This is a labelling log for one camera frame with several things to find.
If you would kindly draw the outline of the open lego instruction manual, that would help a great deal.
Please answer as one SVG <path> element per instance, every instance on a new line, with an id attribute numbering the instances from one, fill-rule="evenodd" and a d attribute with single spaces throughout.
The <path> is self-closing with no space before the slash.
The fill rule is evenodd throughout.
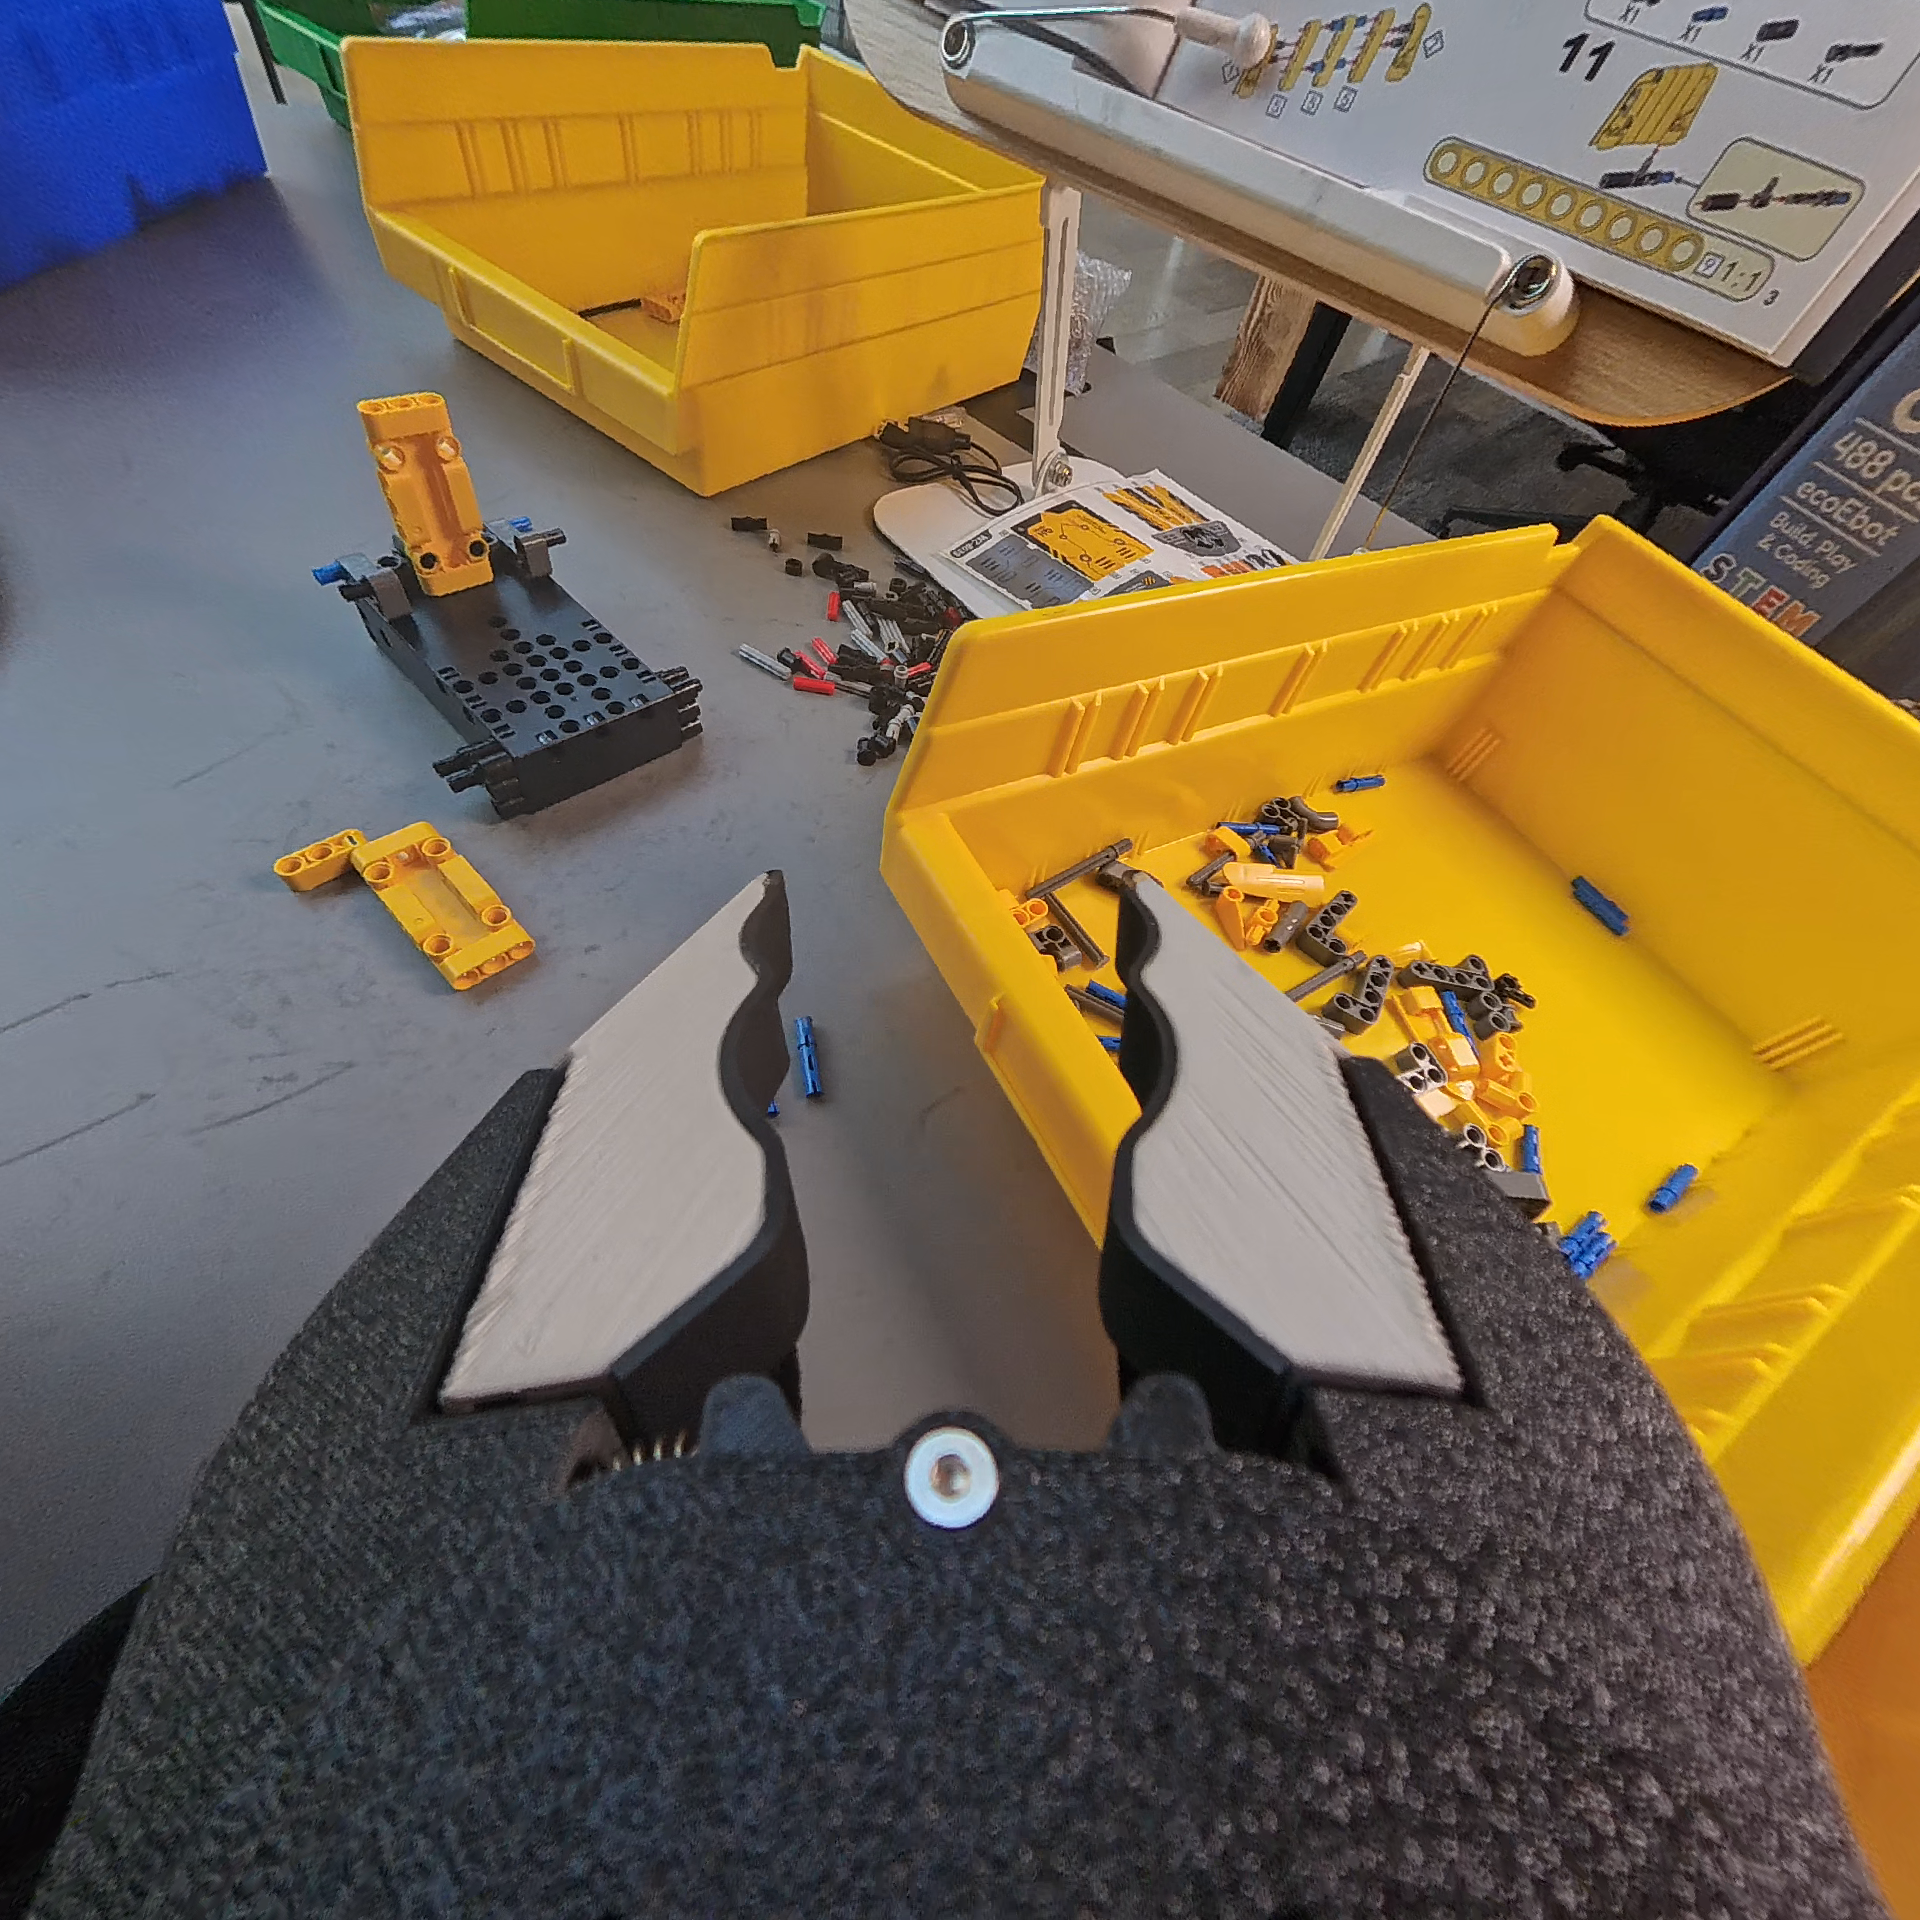
<path id="1" fill-rule="evenodd" d="M 1915 278 L 1915 1 L 1220 3 L 1159 102 L 1823 379 Z"/>

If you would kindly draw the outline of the pile of loose lego pieces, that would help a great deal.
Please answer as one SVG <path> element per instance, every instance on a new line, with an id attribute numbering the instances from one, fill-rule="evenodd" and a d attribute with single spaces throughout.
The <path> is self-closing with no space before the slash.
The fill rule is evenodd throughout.
<path id="1" fill-rule="evenodd" d="M 735 657 L 801 697 L 860 703 L 855 766 L 875 767 L 905 753 L 953 639 L 972 622 L 964 603 L 905 558 L 875 578 L 838 533 L 804 533 L 792 546 L 767 517 L 753 513 L 735 513 L 730 529 L 759 541 L 788 579 L 825 587 L 825 632 L 780 645 L 739 639 Z"/>

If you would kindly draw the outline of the white document stand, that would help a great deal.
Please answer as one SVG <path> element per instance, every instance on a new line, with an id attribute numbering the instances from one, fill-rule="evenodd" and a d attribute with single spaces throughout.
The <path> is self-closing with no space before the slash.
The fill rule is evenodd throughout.
<path id="1" fill-rule="evenodd" d="M 1217 127 L 1019 31 L 985 30 L 964 65 L 943 69 L 952 98 L 984 121 L 1466 328 L 1471 345 L 1547 353 L 1578 321 L 1559 256 Z"/>

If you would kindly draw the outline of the colourful lego set box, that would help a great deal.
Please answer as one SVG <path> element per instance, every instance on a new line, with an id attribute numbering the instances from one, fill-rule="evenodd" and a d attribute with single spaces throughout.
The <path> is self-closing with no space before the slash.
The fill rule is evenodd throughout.
<path id="1" fill-rule="evenodd" d="M 1745 483 L 1694 571 L 1918 707 L 1918 290 Z"/>

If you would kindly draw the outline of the metal gooseneck page holder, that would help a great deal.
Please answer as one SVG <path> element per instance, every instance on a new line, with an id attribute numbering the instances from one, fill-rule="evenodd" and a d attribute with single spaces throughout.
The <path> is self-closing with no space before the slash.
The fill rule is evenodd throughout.
<path id="1" fill-rule="evenodd" d="M 1219 49 L 1235 65 L 1258 65 L 1281 41 L 1265 13 L 1225 13 L 1204 3 L 948 3 L 943 58 L 964 65 L 985 30 L 1019 31 L 1043 46 L 1089 61 L 1132 90 L 1154 93 L 1178 43 Z"/>

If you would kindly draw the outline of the blue storage bin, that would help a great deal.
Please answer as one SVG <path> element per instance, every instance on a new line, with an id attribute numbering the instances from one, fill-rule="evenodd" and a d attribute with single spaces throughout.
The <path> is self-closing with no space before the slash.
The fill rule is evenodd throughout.
<path id="1" fill-rule="evenodd" d="M 224 3 L 3 3 L 7 288 L 266 173 Z"/>

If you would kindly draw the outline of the yellow storage bin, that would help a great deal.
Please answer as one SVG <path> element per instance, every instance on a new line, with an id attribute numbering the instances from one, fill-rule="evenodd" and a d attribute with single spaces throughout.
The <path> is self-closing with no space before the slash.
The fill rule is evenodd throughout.
<path id="1" fill-rule="evenodd" d="M 1330 809 L 1366 953 L 1532 997 L 1547 1217 L 1803 1662 L 1915 1511 L 1915 722 L 1627 529 L 1422 543 L 968 625 L 880 872 L 1090 1232 L 1138 1111 L 1017 920 L 1120 839 Z"/>
<path id="2" fill-rule="evenodd" d="M 692 493 L 1022 368 L 1041 176 L 835 54 L 370 37 L 344 77 L 388 273 Z M 679 326 L 633 311 L 679 285 Z"/>

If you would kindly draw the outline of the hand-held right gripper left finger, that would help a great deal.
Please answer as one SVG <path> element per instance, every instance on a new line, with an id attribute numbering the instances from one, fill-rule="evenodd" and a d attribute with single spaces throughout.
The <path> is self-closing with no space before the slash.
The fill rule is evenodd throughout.
<path id="1" fill-rule="evenodd" d="M 571 1041 L 443 1408 L 702 1410 L 720 1381 L 767 1375 L 801 1410 L 810 1262 L 767 1115 L 792 967 L 767 870 Z"/>

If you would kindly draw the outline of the sticker sheet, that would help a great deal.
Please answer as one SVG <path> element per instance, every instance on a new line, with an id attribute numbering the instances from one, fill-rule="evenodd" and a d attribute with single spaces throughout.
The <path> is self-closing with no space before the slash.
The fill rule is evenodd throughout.
<path id="1" fill-rule="evenodd" d="M 985 521 L 948 550 L 1019 609 L 1260 574 L 1291 554 L 1164 471 L 1087 482 Z"/>

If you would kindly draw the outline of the heap of grey lego pieces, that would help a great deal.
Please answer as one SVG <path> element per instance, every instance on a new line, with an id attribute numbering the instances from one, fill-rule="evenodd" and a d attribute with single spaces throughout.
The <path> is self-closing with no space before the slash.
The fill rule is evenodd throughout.
<path id="1" fill-rule="evenodd" d="M 1063 889 L 1089 936 L 1126 866 L 1386 1065 L 1598 1290 L 1627 1288 L 1650 1232 L 1764 1106 L 1721 1019 L 1595 878 L 1558 870 L 1428 766 L 1186 806 Z"/>

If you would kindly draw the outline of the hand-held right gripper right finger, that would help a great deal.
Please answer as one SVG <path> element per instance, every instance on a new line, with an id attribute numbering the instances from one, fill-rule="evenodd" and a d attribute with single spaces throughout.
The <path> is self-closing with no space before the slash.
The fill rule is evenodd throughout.
<path id="1" fill-rule="evenodd" d="M 1258 1375 L 1456 1399 L 1464 1373 L 1329 1032 L 1159 880 L 1120 887 L 1107 1330 L 1217 1405 Z"/>

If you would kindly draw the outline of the yellow lego panel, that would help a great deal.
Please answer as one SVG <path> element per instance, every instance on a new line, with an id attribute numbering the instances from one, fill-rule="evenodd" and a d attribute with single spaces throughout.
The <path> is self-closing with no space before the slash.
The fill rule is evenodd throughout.
<path id="1" fill-rule="evenodd" d="M 491 882 L 432 823 L 410 823 L 350 853 L 427 963 L 467 992 L 532 958 L 538 941 Z"/>

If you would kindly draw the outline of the green storage bin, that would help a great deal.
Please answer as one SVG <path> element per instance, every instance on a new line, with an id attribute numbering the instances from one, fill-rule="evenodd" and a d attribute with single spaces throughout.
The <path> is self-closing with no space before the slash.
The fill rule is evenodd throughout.
<path id="1" fill-rule="evenodd" d="M 350 125 L 348 39 L 761 43 L 780 65 L 804 46 L 846 46 L 835 1 L 260 1 L 243 3 L 263 57 L 321 89 Z"/>

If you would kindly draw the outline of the black lego model yellow beam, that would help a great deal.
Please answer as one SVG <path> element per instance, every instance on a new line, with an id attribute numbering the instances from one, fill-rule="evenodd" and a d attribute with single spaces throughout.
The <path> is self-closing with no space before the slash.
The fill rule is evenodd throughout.
<path id="1" fill-rule="evenodd" d="M 438 392 L 361 400 L 393 518 L 383 558 L 338 558 L 375 646 L 422 687 L 464 745 L 438 760 L 449 789 L 484 789 L 510 821 L 571 800 L 702 728 L 702 682 L 654 669 L 566 592 L 560 527 L 488 518 Z"/>

